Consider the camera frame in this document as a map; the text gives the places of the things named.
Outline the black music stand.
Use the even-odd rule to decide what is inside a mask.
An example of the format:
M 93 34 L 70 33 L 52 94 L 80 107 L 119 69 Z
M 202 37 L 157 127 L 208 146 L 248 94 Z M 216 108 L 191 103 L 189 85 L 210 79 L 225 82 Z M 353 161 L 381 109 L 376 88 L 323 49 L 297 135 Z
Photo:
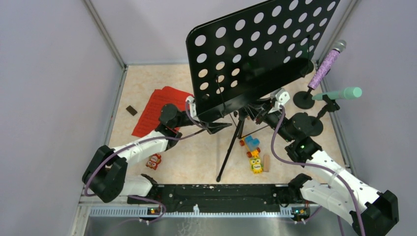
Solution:
M 198 121 L 217 122 L 313 71 L 337 0 L 268 0 L 193 28 L 186 38 Z

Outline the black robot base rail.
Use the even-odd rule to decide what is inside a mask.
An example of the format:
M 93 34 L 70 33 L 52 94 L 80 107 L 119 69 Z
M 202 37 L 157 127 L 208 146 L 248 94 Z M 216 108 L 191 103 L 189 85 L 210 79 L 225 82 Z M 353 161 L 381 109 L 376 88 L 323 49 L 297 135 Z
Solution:
M 307 218 L 311 203 L 286 184 L 154 185 L 146 198 L 165 205 L 168 213 L 287 213 Z

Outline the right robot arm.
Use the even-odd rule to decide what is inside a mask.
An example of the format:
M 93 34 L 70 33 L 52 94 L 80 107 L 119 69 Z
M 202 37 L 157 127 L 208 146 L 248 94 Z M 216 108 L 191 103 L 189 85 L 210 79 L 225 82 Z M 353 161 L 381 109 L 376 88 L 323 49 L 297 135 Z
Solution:
M 243 110 L 257 124 L 264 122 L 273 129 L 270 147 L 277 160 L 315 172 L 325 181 L 320 184 L 299 174 L 289 182 L 288 195 L 293 202 L 319 204 L 349 223 L 359 236 L 385 236 L 399 222 L 397 196 L 367 185 L 335 162 L 309 136 L 312 117 L 307 113 L 288 119 L 283 105 L 272 110 L 270 99 Z

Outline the red sheet music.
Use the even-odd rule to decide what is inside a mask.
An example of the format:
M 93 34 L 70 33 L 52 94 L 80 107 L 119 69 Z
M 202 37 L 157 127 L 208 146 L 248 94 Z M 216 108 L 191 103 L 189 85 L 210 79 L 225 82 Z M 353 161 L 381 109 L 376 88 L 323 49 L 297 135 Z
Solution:
M 132 136 L 144 137 L 159 125 L 161 110 L 166 104 L 176 105 L 180 111 L 185 110 L 185 100 L 192 94 L 165 86 L 162 89 L 155 89 L 151 94 L 139 120 L 132 131 Z

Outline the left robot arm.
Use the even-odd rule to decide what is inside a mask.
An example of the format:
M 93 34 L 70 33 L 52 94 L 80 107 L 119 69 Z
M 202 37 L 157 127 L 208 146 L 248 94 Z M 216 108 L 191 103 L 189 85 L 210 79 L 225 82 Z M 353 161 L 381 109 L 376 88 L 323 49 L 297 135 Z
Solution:
M 155 181 L 146 175 L 127 180 L 127 169 L 173 148 L 180 140 L 192 137 L 183 136 L 177 130 L 192 125 L 201 126 L 199 132 L 207 131 L 209 134 L 231 126 L 230 123 L 205 124 L 196 121 L 188 105 L 185 111 L 180 111 L 176 105 L 166 104 L 162 107 L 159 124 L 146 136 L 119 147 L 103 145 L 97 149 L 82 177 L 84 195 L 97 196 L 104 203 L 113 201 L 119 195 L 139 196 L 145 203 L 154 202 L 158 195 L 153 187 Z

